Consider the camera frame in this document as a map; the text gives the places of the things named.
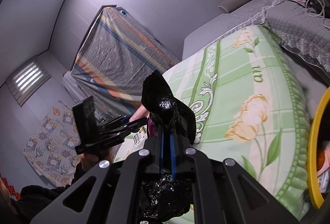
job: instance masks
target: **green floral bedsheet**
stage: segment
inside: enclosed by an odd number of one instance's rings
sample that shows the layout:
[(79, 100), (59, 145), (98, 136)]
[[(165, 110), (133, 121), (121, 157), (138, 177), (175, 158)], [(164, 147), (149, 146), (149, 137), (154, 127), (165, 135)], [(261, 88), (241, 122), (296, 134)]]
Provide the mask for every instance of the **green floral bedsheet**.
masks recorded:
[[(265, 26), (249, 26), (164, 73), (196, 115), (194, 147), (235, 159), (296, 218), (308, 210), (309, 121), (303, 91)], [(168, 223), (193, 223), (193, 207)]]

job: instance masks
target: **cartoon print fabric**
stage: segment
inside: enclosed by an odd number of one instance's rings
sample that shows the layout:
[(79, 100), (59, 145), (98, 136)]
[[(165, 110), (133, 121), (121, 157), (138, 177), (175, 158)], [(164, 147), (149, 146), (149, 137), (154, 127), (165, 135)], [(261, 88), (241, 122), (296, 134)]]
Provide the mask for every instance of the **cartoon print fabric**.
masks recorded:
[(37, 174), (64, 187), (71, 183), (80, 161), (75, 152), (79, 143), (72, 110), (58, 101), (26, 142), (23, 152)]

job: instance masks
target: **window blind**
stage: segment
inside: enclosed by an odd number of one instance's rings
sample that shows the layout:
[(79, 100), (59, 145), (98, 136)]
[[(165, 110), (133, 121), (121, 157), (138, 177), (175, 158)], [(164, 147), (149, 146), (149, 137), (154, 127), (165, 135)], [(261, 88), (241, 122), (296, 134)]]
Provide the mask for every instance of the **window blind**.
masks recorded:
[(22, 107), (50, 77), (47, 70), (38, 62), (37, 57), (33, 57), (10, 75), (6, 79), (6, 84)]

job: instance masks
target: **gray pillow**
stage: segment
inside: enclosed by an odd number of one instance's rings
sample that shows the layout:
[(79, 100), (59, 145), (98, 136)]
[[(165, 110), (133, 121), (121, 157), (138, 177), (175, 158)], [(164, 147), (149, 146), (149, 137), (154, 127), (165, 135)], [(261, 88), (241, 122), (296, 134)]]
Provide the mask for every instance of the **gray pillow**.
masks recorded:
[(218, 7), (224, 13), (231, 13), (251, 0), (225, 0)]

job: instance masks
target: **yellow ring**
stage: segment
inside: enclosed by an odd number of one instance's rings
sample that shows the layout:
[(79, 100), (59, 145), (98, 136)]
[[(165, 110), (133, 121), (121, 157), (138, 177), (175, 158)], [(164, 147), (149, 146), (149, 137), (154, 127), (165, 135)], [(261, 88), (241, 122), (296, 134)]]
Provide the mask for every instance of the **yellow ring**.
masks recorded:
[(321, 101), (317, 106), (313, 124), (311, 126), (311, 134), (308, 140), (307, 147), (307, 173), (308, 173), (308, 190), (311, 202), (316, 209), (319, 209), (324, 202), (318, 187), (317, 168), (316, 168), (316, 155), (317, 155), (317, 137), (321, 124), (321, 119), (325, 108), (330, 101), (330, 87), (323, 94)]

